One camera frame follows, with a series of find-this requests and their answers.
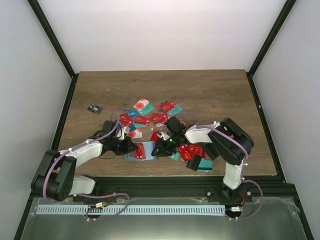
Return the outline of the blue leather card holder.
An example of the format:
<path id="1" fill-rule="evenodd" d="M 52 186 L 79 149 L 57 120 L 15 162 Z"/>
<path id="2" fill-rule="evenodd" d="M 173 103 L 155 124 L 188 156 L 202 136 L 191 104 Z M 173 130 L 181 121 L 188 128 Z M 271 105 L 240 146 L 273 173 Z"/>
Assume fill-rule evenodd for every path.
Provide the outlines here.
<path id="1" fill-rule="evenodd" d="M 124 156 L 125 161 L 145 162 L 145 161 L 153 161 L 156 159 L 156 157 L 152 155 L 152 151 L 155 147 L 154 141 L 134 142 L 134 143 L 138 147 L 138 149 L 126 154 Z"/>

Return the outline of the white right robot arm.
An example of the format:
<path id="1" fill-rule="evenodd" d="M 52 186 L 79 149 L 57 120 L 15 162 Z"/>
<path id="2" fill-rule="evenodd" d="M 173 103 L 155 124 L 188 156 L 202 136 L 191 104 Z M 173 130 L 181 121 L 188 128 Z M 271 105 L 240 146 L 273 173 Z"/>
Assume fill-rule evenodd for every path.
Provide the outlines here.
<path id="1" fill-rule="evenodd" d="M 225 161 L 225 174 L 221 187 L 223 198 L 229 202 L 240 196 L 244 182 L 244 167 L 251 154 L 254 140 L 232 119 L 207 125 L 186 125 L 171 117 L 165 126 L 169 133 L 158 131 L 152 156 L 170 157 L 179 153 L 187 168 L 198 171 L 205 157 Z"/>

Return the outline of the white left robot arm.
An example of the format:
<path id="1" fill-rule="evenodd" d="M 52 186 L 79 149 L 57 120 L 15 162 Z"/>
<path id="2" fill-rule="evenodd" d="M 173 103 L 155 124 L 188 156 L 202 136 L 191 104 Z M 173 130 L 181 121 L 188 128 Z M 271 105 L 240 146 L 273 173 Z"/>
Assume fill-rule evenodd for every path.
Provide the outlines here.
<path id="1" fill-rule="evenodd" d="M 59 202 L 73 195 L 85 195 L 89 201 L 97 202 L 102 189 L 93 178 L 75 175 L 75 171 L 109 151 L 116 156 L 136 151 L 138 146 L 128 136 L 129 130 L 127 126 L 120 128 L 118 121 L 106 120 L 102 129 L 83 143 L 61 151 L 47 150 L 32 179 L 31 190 Z"/>

